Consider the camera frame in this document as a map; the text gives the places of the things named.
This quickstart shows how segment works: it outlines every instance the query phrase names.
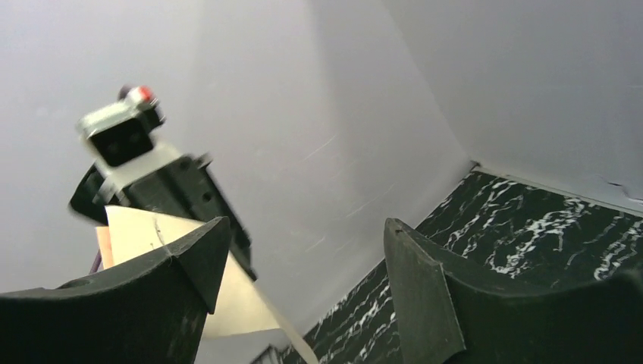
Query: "white wall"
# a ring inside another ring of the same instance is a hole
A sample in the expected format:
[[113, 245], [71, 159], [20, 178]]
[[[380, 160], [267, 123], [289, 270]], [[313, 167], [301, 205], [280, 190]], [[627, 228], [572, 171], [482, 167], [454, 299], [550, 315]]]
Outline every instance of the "white wall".
[[[302, 331], [383, 258], [386, 217], [419, 223], [469, 167], [379, 3], [11, 0], [0, 23], [0, 290], [86, 274], [73, 125], [123, 82], [156, 91], [182, 150], [212, 153], [260, 286]], [[248, 362], [267, 338], [200, 361]]]
[[643, 210], [643, 3], [382, 1], [473, 160]]

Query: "paper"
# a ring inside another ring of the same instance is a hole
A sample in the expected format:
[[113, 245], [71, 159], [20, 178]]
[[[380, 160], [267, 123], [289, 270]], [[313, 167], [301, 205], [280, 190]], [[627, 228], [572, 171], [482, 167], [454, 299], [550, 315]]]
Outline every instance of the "paper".
[[[105, 268], [171, 243], [202, 224], [120, 206], [107, 206], [106, 209], [108, 230], [106, 227], [96, 230]], [[276, 328], [284, 331], [306, 363], [319, 363], [310, 346], [297, 334], [291, 323], [264, 297], [237, 260], [228, 253], [215, 313], [208, 315], [205, 320], [203, 338]]]

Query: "marble surface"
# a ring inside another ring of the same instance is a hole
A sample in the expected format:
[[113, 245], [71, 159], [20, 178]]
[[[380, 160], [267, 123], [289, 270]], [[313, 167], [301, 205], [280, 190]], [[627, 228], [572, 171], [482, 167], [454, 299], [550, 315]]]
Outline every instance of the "marble surface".
[[[511, 278], [570, 287], [643, 262], [643, 218], [473, 171], [418, 227]], [[401, 363], [382, 262], [306, 335], [321, 363]], [[291, 349], [284, 363], [303, 363]]]

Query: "beige paper sheet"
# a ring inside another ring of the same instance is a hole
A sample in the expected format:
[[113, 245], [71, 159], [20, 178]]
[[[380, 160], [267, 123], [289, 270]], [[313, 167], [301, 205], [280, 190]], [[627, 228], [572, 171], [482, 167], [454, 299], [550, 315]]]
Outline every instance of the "beige paper sheet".
[[[108, 231], [104, 227], [97, 229], [106, 268], [171, 243], [201, 225], [198, 221], [120, 206], [108, 206], [107, 216]], [[276, 328], [284, 331], [306, 363], [319, 363], [291, 323], [265, 298], [237, 260], [228, 254], [215, 313], [205, 320], [203, 338]]]

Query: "purple cable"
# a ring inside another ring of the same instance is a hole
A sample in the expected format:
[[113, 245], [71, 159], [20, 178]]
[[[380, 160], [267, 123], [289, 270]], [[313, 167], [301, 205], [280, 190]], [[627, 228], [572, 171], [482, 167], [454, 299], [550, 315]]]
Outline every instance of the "purple cable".
[[94, 264], [92, 264], [92, 269], [89, 270], [90, 274], [94, 274], [99, 271], [99, 266], [102, 261], [102, 257], [100, 255], [100, 249], [99, 252], [96, 253], [96, 257], [94, 258]]

